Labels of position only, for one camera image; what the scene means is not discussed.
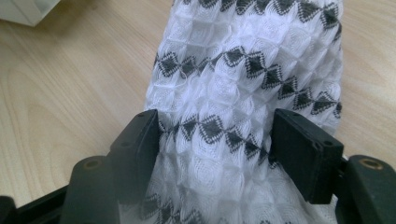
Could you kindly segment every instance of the white container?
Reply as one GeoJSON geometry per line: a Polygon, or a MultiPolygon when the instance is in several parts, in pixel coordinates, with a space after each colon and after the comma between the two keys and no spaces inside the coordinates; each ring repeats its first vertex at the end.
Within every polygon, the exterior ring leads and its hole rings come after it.
{"type": "Polygon", "coordinates": [[[0,0],[0,19],[35,26],[60,0],[0,0]]]}

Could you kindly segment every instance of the white object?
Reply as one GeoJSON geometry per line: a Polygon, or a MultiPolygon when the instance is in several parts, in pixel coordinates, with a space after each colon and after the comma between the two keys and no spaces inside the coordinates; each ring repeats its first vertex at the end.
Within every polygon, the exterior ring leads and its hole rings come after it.
{"type": "Polygon", "coordinates": [[[0,0],[0,19],[36,26],[60,0],[0,0]]]}

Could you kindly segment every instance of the tabletop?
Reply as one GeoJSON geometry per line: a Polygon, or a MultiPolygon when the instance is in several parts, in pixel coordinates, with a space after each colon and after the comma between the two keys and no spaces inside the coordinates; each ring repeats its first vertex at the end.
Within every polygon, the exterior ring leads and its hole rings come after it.
{"type": "MultiPolygon", "coordinates": [[[[37,27],[0,21],[0,195],[17,206],[106,155],[143,110],[172,0],[63,0],[37,27]]],[[[396,2],[344,3],[345,153],[396,167],[396,2]]]]}

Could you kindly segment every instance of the patterned cloth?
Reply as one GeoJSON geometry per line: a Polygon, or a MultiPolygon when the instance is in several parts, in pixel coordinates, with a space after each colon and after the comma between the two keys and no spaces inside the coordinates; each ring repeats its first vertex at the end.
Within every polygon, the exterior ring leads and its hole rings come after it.
{"type": "Polygon", "coordinates": [[[334,223],[267,159],[276,108],[329,133],[340,119],[339,0],[176,0],[145,109],[160,154],[147,223],[334,223]]]}

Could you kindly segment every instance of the wood grain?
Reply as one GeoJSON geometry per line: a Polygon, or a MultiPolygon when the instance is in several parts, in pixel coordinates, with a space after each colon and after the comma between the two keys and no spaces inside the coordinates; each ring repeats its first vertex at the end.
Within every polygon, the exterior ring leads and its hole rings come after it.
{"type": "MultiPolygon", "coordinates": [[[[105,155],[143,109],[171,0],[63,0],[37,27],[0,21],[0,194],[17,206],[105,155]]],[[[348,0],[346,154],[396,166],[396,3],[348,0]]]]}

